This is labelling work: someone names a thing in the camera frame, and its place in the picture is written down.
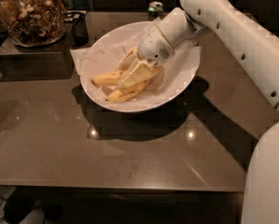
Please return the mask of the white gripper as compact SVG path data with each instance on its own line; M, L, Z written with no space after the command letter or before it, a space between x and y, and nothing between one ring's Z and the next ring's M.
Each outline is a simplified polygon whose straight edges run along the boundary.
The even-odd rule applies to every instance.
M140 38L137 47L132 47L117 65L118 70L127 70L119 79L121 87L147 80L154 66L165 64L174 56L174 48L158 27L149 28Z

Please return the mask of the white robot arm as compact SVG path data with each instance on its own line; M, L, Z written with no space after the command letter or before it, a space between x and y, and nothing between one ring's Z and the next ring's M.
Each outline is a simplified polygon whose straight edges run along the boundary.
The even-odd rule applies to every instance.
M211 29L279 113L279 38L228 0L180 0L180 7L147 31L138 44L140 61L120 79L131 87L175 54L184 40ZM245 181L241 224L279 224L279 122L258 140Z

